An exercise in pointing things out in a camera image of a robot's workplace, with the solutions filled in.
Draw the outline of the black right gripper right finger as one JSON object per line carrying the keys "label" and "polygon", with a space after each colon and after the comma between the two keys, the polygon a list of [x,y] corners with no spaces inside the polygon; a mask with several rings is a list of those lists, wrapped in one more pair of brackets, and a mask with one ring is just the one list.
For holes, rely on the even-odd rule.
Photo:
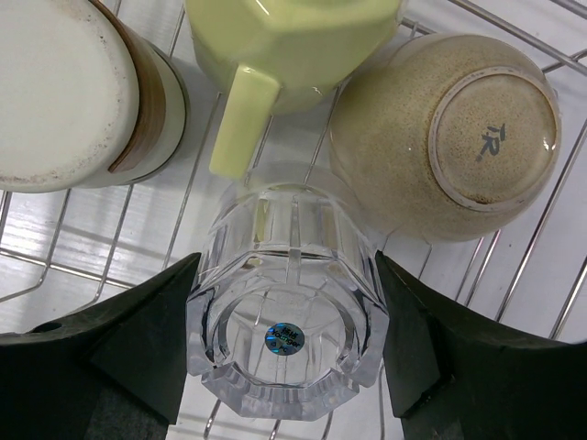
{"label": "black right gripper right finger", "polygon": [[583,439],[586,345],[499,324],[377,253],[383,352],[406,439]]}

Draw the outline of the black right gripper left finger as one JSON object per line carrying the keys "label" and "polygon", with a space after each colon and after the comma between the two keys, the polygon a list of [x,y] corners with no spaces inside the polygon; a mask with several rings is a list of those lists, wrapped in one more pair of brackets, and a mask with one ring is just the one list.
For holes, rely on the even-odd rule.
{"label": "black right gripper left finger", "polygon": [[4,439],[163,439],[186,379],[200,256],[80,312],[1,336]]}

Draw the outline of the clear plastic cup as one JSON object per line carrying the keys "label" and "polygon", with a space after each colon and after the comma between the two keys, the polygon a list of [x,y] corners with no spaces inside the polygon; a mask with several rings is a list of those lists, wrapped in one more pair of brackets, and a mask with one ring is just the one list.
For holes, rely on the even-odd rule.
{"label": "clear plastic cup", "polygon": [[187,370],[233,412],[313,422],[375,384],[389,314],[365,214],[331,171],[225,192],[186,304]]}

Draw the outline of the beige ceramic bowl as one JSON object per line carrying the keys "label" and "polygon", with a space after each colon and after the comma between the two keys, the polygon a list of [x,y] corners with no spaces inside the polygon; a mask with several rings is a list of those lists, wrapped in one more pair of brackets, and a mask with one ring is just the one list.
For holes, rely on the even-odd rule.
{"label": "beige ceramic bowl", "polygon": [[469,241],[538,198],[561,131],[556,92],[523,52],[436,33],[349,80],[329,125],[330,166],[382,233]]}

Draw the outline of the metal tumbler cup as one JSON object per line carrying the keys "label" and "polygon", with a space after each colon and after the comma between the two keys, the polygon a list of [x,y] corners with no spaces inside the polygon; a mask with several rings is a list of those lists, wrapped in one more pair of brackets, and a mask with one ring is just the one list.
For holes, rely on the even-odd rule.
{"label": "metal tumbler cup", "polygon": [[99,1],[1,4],[1,187],[13,193],[148,179],[189,116],[180,74]]}

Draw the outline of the pale green mug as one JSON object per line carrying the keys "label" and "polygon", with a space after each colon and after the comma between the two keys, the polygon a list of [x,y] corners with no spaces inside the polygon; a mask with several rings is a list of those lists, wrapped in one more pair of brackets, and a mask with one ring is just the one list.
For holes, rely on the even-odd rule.
{"label": "pale green mug", "polygon": [[396,33],[405,1],[192,0],[197,64],[226,95],[209,162],[236,180],[271,116],[318,104]]}

